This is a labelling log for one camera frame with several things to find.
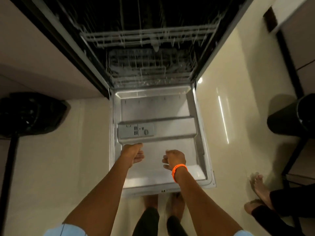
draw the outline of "orange beaded wristband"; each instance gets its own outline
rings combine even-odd
[[[187,167],[186,167],[184,164],[178,164],[178,165],[176,165],[176,166],[173,168],[173,170],[172,170],[172,176],[173,176],[173,180],[174,180],[175,182],[176,182],[176,180],[175,180],[175,172],[176,172],[176,169],[177,169],[178,167],[185,167],[186,170],[188,170]]]

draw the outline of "bare foot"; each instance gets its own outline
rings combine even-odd
[[[262,175],[255,176],[254,191],[258,197],[271,209],[274,210],[270,199],[270,190],[262,182]]]
[[[253,200],[251,202],[247,202],[245,205],[244,205],[244,209],[246,211],[246,213],[252,215],[252,211],[254,209],[256,209],[258,206],[263,206],[264,203],[261,202],[260,200]]]
[[[157,209],[158,206],[158,194],[153,195],[145,195],[144,199],[144,206],[147,208],[153,207]]]
[[[183,218],[185,209],[185,201],[180,192],[172,193],[171,195],[171,212],[170,216],[176,216],[179,221]]]

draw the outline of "forearm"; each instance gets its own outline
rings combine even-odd
[[[64,223],[82,228],[88,236],[109,236],[129,166],[130,162],[120,157]]]
[[[191,174],[179,167],[175,174],[198,236],[233,236],[242,228],[198,185]]]

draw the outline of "glossy floor tile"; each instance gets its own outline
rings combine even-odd
[[[297,143],[266,125],[270,113],[295,100],[276,38],[262,20],[273,1],[254,0],[197,86],[217,185],[205,191],[256,236],[268,234],[243,209],[256,198],[249,178],[260,172],[271,189],[281,188],[281,171]],[[58,130],[20,141],[5,235],[42,235],[107,173],[108,101],[70,104]],[[167,194],[159,196],[161,236],[167,235],[167,200]],[[131,235],[143,210],[141,198],[121,199],[112,235]],[[188,235],[196,235],[187,208],[182,222]]]

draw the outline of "blue shirt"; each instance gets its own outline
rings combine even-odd
[[[58,228],[49,229],[44,236],[87,236],[83,229],[70,224],[62,224]],[[244,230],[238,231],[234,236],[253,236]]]

